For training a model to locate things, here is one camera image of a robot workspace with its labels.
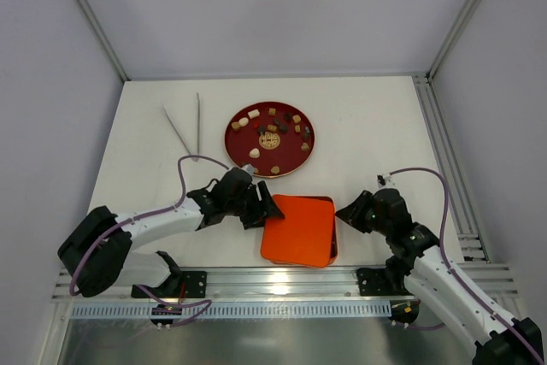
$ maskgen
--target white table surface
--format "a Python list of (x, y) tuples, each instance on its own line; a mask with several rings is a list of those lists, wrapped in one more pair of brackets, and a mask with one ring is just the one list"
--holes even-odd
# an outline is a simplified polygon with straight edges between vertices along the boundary
[[(314, 151), (295, 173), (267, 180), (273, 194), (329, 196), (340, 209), (362, 190), (375, 191), (376, 174), (413, 166), (438, 169), (410, 77), (132, 81), (121, 95), (90, 209), (107, 205), (114, 213), (140, 211), (179, 198), (176, 162), (187, 153), (162, 103), (195, 150), (196, 92), (202, 101), (202, 154), (229, 165), (224, 132), (241, 108), (277, 100), (309, 117)], [(183, 171), (189, 190), (224, 173), (201, 160), (187, 161)], [(396, 184), (415, 221), (438, 234), (443, 192), (435, 177), (400, 174)], [(337, 221), (337, 234), (334, 265), (382, 264), (391, 256), (377, 233), (361, 234)], [(139, 251), (165, 250), (183, 266), (272, 266), (260, 256), (261, 241), (261, 228), (245, 231), (237, 218), (227, 217), (218, 226), (176, 234)], [(451, 215), (446, 246), (455, 261), (463, 261)]]

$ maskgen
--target snack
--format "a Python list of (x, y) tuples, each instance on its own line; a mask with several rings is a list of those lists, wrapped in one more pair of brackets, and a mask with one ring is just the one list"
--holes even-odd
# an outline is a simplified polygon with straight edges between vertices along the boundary
[(258, 117), (260, 115), (260, 111), (258, 110), (252, 110), (250, 111), (249, 113), (247, 113), (249, 115), (249, 118), (250, 119), (254, 119), (255, 117)]
[(258, 149), (253, 149), (253, 150), (251, 150), (250, 153), (249, 153), (249, 157), (250, 157), (250, 158), (258, 158), (258, 157), (260, 157), (260, 150), (258, 150)]

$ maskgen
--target white wall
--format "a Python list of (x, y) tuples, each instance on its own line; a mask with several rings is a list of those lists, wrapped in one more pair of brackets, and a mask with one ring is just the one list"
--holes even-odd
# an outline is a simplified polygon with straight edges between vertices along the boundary
[(547, 0), (483, 0), (436, 85), (488, 251), (546, 341)]
[(121, 92), (73, 0), (0, 0), (2, 364), (31, 363)]
[(133, 79), (426, 71), (463, 0), (89, 0)]

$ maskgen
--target red plate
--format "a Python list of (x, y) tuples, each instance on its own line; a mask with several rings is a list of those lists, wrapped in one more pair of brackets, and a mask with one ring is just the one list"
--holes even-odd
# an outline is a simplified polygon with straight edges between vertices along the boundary
[[(249, 112), (255, 109), (260, 111), (260, 115), (254, 119), (249, 119)], [(269, 109), (275, 109), (275, 115), (269, 115)], [(295, 131), (293, 119), (290, 122), (285, 120), (285, 113), (299, 115), (302, 118), (298, 123), (301, 129), (300, 133)], [(238, 131), (234, 131), (232, 123), (243, 117), (249, 119), (249, 124), (241, 127)], [(257, 122), (260, 127), (274, 126), (274, 119), (278, 119), (280, 124), (287, 126), (286, 134), (280, 132), (278, 127), (277, 132), (267, 132), (262, 136), (255, 128)], [(308, 127), (310, 131), (310, 137), (307, 141), (302, 137), (305, 127)], [(302, 151), (301, 146), (303, 143), (308, 143), (309, 151)], [(285, 103), (263, 102), (252, 104), (233, 116), (226, 127), (224, 144), (228, 156), (237, 166), (252, 164), (254, 168), (258, 169), (258, 172), (255, 172), (256, 176), (274, 178), (292, 173), (308, 160), (314, 150), (315, 133), (308, 117), (299, 109)], [(260, 151), (258, 158), (249, 156), (250, 151), (253, 149)], [(279, 174), (272, 173), (271, 170), (275, 166), (279, 167)]]

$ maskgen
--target orange lid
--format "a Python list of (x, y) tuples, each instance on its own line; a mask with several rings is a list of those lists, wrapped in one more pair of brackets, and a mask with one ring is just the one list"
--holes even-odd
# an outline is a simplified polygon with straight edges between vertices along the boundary
[(334, 204), (277, 194), (273, 200), (285, 219), (266, 220), (262, 257), (275, 262), (326, 267), (331, 261)]

